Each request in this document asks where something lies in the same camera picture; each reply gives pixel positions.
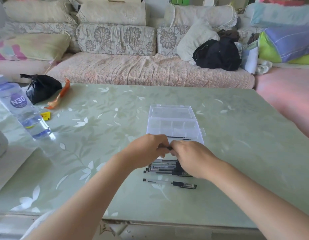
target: orange wrapper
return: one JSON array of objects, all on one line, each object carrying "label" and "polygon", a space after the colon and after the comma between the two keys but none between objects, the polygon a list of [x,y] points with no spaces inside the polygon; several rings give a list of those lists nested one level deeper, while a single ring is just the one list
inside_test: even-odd
[{"label": "orange wrapper", "polygon": [[69,79],[65,79],[65,85],[64,87],[61,89],[59,95],[56,97],[56,99],[52,102],[48,102],[48,107],[45,107],[46,109],[54,109],[55,107],[57,107],[60,102],[61,102],[61,98],[64,97],[64,95],[67,93],[67,91],[70,89],[70,80]]}]

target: hand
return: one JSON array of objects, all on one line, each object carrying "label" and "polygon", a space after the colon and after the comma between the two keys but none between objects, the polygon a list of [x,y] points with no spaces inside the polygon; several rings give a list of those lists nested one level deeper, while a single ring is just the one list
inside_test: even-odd
[{"label": "hand", "polygon": [[171,154],[176,156],[182,168],[192,176],[210,180],[213,170],[221,162],[208,148],[196,141],[174,140]]},{"label": "hand", "polygon": [[170,151],[166,148],[169,141],[166,135],[146,134],[132,141],[119,154],[133,168],[144,168],[158,157],[165,157]]}]

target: black plastic bag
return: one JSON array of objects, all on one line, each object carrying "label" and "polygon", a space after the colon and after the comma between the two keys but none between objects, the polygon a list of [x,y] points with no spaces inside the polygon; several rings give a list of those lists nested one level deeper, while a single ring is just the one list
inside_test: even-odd
[{"label": "black plastic bag", "polygon": [[46,75],[26,75],[20,74],[20,77],[31,79],[26,94],[32,104],[37,104],[51,98],[58,90],[62,89],[61,82],[51,76]]}]

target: green box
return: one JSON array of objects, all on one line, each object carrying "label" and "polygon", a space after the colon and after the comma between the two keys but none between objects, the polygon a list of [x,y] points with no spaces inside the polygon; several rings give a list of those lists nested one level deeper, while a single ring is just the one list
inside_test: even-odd
[{"label": "green box", "polygon": [[178,5],[182,5],[182,4],[183,4],[183,0],[178,0],[176,3],[177,3]]},{"label": "green box", "polygon": [[182,5],[184,5],[184,6],[190,5],[190,0],[183,0]]}]

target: water bottle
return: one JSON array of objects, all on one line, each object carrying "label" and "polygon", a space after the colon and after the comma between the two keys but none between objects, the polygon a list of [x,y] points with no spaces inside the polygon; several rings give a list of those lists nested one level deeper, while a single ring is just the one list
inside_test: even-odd
[{"label": "water bottle", "polygon": [[0,102],[34,139],[46,137],[51,129],[17,83],[0,75]]}]

